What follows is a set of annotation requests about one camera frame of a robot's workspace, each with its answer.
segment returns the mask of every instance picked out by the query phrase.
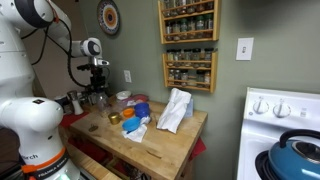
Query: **green wall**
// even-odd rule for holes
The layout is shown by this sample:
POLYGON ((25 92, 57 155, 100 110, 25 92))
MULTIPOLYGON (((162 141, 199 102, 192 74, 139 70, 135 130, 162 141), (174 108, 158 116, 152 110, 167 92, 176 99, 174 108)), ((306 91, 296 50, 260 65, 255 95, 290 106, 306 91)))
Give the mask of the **green wall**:
POLYGON ((196 158, 195 179, 234 179, 246 88, 320 93, 320 1, 222 0, 220 40, 160 44, 157 0, 114 0, 121 16, 116 36, 97 23, 99 0, 80 1, 89 36, 101 39, 110 60, 109 83, 117 92, 144 93, 167 103, 161 53, 171 47, 217 47, 217 88, 190 91, 195 109, 207 111, 201 135, 207 150, 196 158), (235 61, 238 38, 254 37, 252 61, 235 61), (124 82, 130 70, 133 83, 124 82))

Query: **blue kettle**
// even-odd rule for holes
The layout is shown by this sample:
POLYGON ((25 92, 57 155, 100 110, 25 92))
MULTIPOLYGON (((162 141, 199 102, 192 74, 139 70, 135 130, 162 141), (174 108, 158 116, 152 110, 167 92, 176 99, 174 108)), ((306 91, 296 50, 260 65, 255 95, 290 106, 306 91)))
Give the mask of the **blue kettle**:
POLYGON ((308 136, 320 140, 320 132, 295 129, 283 133, 268 153, 270 166, 281 180, 320 179, 319 146, 298 140, 295 136, 308 136))

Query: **kettle handle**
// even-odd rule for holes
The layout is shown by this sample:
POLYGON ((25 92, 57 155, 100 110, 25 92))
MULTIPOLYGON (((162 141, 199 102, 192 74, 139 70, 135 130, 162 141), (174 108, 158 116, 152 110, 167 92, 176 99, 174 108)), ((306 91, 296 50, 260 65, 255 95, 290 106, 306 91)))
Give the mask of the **kettle handle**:
POLYGON ((285 148, 287 140, 294 136, 309 136, 320 139, 320 132, 309 129, 294 129, 287 131, 280 137, 280 148, 285 148))

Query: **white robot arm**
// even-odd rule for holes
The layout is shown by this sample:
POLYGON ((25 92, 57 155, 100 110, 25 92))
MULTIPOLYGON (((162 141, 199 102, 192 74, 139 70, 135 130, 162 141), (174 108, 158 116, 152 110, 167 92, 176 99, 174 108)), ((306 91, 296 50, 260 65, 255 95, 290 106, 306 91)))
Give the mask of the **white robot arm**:
POLYGON ((0 0, 0 128, 12 129, 20 140, 23 170, 36 179, 80 178, 69 160, 57 126, 63 110, 46 98, 33 97, 34 72, 20 38, 20 31, 43 29, 73 57, 88 56, 93 67, 104 67, 98 39, 68 39, 71 23, 50 0, 0 0))

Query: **spice rack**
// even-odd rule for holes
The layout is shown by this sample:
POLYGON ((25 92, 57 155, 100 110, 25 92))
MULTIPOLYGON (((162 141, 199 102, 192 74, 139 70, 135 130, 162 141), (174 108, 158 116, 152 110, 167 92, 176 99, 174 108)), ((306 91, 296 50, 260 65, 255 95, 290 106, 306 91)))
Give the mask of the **spice rack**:
POLYGON ((162 1, 158 1, 158 13, 159 13, 159 22, 160 22, 160 36, 161 36, 161 44, 173 44, 173 43, 185 43, 185 42, 202 42, 202 41, 217 41, 219 39, 219 32, 220 32, 220 0, 202 0, 200 2, 187 4, 184 6, 177 6, 175 8, 165 8, 164 3, 162 1), (186 8, 189 6, 196 6, 206 3, 214 3, 214 8, 212 10, 204 10, 202 12, 193 12, 191 14, 183 14, 183 15, 177 15, 174 17, 165 17, 163 13, 165 11, 170 10, 178 10, 181 8, 186 8), (179 20, 182 18, 189 18, 189 17, 196 17, 199 15, 206 15, 206 14, 212 14, 213 17, 213 29, 206 29, 206 30, 195 30, 195 31, 187 31, 182 33, 166 33, 166 22, 170 22, 173 20, 179 20), (194 39, 180 39, 180 40, 167 40, 166 38, 168 36, 179 36, 185 33, 206 33, 209 34, 210 37, 203 37, 203 38, 194 38, 194 39))
POLYGON ((202 90, 202 91, 209 91, 210 93, 213 93, 215 88, 216 88, 216 77, 217 77, 217 56, 218 52, 215 51, 212 53, 212 59, 211 61, 207 60, 199 60, 199 61, 194 61, 194 60, 178 60, 178 61, 169 61, 167 58, 167 54, 162 54, 162 61, 163 61, 163 72, 164 72, 164 85, 165 87, 176 87, 176 88, 185 88, 185 89, 195 89, 195 90, 202 90), (168 63, 175 63, 175 62, 181 62, 181 63, 211 63, 211 66, 209 68, 206 67, 198 67, 194 68, 192 66, 169 66, 168 63), (204 70, 204 71, 210 71, 211 77, 210 77, 210 83, 204 83, 204 82, 192 82, 195 83, 196 85, 207 85, 209 87, 197 87, 197 86, 182 86, 182 85, 176 85, 176 84, 171 84, 174 82, 179 82, 179 83, 187 83, 189 84, 190 81, 184 81, 184 80, 170 80, 169 79, 169 70, 170 69, 187 69, 187 70, 204 70))

